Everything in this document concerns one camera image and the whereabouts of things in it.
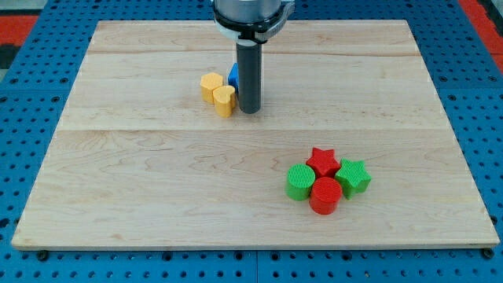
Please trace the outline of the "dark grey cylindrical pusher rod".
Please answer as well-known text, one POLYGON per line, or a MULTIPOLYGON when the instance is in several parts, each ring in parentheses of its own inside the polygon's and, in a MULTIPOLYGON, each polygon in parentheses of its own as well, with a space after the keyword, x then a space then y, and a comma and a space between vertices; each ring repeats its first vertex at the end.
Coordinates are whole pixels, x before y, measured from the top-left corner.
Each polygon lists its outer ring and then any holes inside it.
POLYGON ((261 108, 262 46, 237 47, 238 104, 240 110, 253 114, 261 108))

